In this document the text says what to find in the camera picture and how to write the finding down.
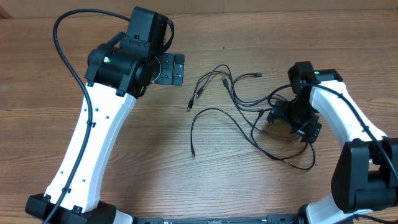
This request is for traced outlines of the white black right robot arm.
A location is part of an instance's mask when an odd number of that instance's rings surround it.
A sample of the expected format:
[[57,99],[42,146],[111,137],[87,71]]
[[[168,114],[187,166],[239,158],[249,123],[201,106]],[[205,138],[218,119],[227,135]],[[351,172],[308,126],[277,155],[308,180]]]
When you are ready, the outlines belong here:
[[296,215],[276,215],[277,223],[352,223],[369,213],[397,206],[397,139],[367,119],[334,69],[315,70],[309,61],[288,71],[292,101],[272,104],[267,122],[281,120],[308,143],[317,140],[323,117],[341,154],[331,192],[303,205]]

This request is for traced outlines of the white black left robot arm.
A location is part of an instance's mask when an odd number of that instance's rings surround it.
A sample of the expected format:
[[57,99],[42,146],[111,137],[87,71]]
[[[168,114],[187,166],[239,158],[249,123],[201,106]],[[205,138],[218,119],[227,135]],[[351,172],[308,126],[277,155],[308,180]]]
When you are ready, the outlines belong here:
[[171,54],[174,23],[135,7],[125,32],[93,49],[84,78],[83,103],[65,157],[25,212],[43,223],[136,223],[133,215],[100,199],[101,185],[118,133],[151,84],[180,86],[185,57]]

